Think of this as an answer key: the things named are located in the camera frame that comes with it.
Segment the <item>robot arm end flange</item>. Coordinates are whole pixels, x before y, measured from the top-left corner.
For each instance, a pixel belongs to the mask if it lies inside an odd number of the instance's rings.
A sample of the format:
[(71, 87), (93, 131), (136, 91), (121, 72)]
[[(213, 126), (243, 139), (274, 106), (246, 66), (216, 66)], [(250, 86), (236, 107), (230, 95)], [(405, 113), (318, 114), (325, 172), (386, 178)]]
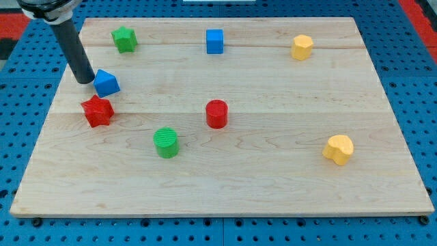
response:
[(32, 19), (42, 19), (49, 25), (59, 25), (70, 20), (73, 10), (82, 0), (17, 0), (23, 14)]

